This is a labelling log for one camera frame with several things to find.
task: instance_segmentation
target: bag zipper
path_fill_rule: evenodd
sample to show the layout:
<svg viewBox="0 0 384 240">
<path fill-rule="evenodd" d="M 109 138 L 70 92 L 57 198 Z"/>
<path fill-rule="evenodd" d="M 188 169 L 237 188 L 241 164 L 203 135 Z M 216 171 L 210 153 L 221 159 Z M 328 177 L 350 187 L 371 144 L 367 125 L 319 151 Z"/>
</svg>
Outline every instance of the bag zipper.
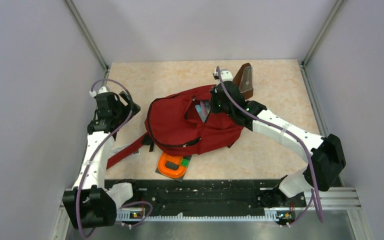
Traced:
<svg viewBox="0 0 384 240">
<path fill-rule="evenodd" d="M 185 142 L 183 144 L 178 144 L 178 145 L 169 145 L 169 144 L 164 144 L 164 143 L 161 143 L 159 142 L 153 135 L 152 133 L 152 129 L 151 129 L 151 124 L 150 124 L 150 112 L 151 112 L 151 108 L 152 108 L 152 105 L 158 101 L 158 100 L 161 100 L 161 99 L 174 99 L 176 97 L 180 96 L 180 94 L 178 95 L 174 95 L 174 96 L 171 96 L 171 97 L 161 97 L 161 98 L 157 98 L 155 99 L 154 101 L 151 102 L 151 104 L 149 105 L 149 109 L 148 109 L 148 113 L 146 115 L 146 119 L 148 119 L 148 121 L 146 121 L 147 125 L 148 125 L 148 129 L 149 129 L 149 135 L 154 139 L 154 141 L 163 146 L 163 147 L 168 147 L 168 148 L 180 148 L 180 147 L 183 147 L 183 148 L 186 148 L 188 146 L 192 146 L 192 145 L 195 145 L 197 144 L 200 140 L 201 140 L 201 137 L 198 137 L 198 138 L 195 138 L 194 140 L 191 140 L 191 141 L 188 141 L 188 142 Z"/>
</svg>

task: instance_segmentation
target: beige tabletop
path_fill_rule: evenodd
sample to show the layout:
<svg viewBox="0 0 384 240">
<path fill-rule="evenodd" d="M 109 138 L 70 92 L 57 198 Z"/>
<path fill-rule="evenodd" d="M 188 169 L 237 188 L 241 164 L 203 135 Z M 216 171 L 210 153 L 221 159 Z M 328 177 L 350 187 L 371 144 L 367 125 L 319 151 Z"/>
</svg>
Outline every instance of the beige tabletop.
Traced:
<svg viewBox="0 0 384 240">
<path fill-rule="evenodd" d="M 284 120 L 319 133 L 306 87 L 296 59 L 218 60 L 113 63 L 109 78 L 122 83 L 141 107 L 117 134 L 114 147 L 126 146 L 146 132 L 150 103 L 187 89 L 216 84 L 212 73 L 218 65 L 233 75 L 242 64 L 253 67 L 254 95 L 250 100 L 267 106 Z M 108 83 L 111 91 L 121 88 Z M 155 173 L 162 151 L 155 146 L 120 161 L 106 171 L 107 179 L 167 179 Z M 296 154 L 273 139 L 244 128 L 231 148 L 193 155 L 184 179 L 278 179 L 306 166 Z"/>
</svg>

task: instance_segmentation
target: bag strap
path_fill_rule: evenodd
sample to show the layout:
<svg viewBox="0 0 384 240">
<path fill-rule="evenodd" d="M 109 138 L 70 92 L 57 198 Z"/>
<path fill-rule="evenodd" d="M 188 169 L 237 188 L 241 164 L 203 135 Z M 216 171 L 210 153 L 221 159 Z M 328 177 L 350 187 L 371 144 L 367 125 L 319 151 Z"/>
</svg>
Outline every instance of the bag strap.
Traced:
<svg viewBox="0 0 384 240">
<path fill-rule="evenodd" d="M 128 156 L 132 155 L 138 149 L 140 149 L 144 144 L 148 145 L 148 139 L 149 139 L 149 135 L 146 132 L 145 134 L 140 136 L 136 141 L 134 141 L 132 144 L 130 144 L 128 147 L 126 147 L 125 149 L 119 151 L 114 156 L 110 157 L 108 159 L 108 163 L 106 164 L 106 169 L 111 168 L 116 163 L 118 163 L 121 160 L 127 158 Z"/>
</svg>

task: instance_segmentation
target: orange object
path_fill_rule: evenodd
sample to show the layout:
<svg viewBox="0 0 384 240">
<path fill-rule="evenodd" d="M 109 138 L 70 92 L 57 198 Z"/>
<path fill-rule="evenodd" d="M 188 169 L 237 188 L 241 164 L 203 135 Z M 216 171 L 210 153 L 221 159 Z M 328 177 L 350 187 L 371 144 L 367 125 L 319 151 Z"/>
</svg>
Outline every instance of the orange object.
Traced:
<svg viewBox="0 0 384 240">
<path fill-rule="evenodd" d="M 158 161 L 158 171 L 166 177 L 178 179 L 183 176 L 186 173 L 186 169 L 188 169 L 187 165 L 184 166 L 184 164 L 182 164 L 183 160 L 183 156 L 171 156 L 163 152 Z"/>
</svg>

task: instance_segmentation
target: gray floor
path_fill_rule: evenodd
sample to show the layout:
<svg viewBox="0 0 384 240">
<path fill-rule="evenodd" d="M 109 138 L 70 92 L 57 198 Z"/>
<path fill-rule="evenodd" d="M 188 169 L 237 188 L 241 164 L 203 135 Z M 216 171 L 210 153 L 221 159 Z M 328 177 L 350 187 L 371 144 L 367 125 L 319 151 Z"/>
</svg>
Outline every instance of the gray floor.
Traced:
<svg viewBox="0 0 384 240">
<path fill-rule="evenodd" d="M 147 222 L 129 230 L 121 225 L 96 229 L 91 240 L 354 240 L 347 211 L 324 211 L 319 222 L 314 211 L 291 228 L 273 222 Z M 70 227 L 67 240 L 82 239 Z"/>
</svg>

